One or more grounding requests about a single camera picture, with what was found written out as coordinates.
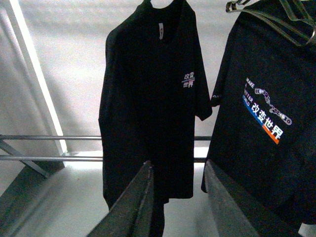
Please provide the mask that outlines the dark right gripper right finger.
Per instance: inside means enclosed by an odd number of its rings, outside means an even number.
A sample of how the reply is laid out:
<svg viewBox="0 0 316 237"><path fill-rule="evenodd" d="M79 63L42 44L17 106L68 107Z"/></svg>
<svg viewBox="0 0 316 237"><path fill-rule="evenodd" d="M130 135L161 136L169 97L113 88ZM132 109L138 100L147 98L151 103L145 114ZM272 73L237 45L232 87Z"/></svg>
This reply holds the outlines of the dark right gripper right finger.
<svg viewBox="0 0 316 237"><path fill-rule="evenodd" d="M298 231L265 208L208 160L203 180L221 237L297 237Z"/></svg>

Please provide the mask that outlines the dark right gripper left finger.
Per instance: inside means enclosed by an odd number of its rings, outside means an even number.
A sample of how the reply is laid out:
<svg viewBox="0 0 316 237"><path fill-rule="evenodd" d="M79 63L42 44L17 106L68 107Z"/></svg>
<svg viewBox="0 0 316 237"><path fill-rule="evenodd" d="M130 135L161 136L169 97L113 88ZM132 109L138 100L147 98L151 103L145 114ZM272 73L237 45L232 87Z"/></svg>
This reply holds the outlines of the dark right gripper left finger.
<svg viewBox="0 0 316 237"><path fill-rule="evenodd" d="M150 161L112 206L88 237L147 237L150 233L154 202L154 171Z"/></svg>

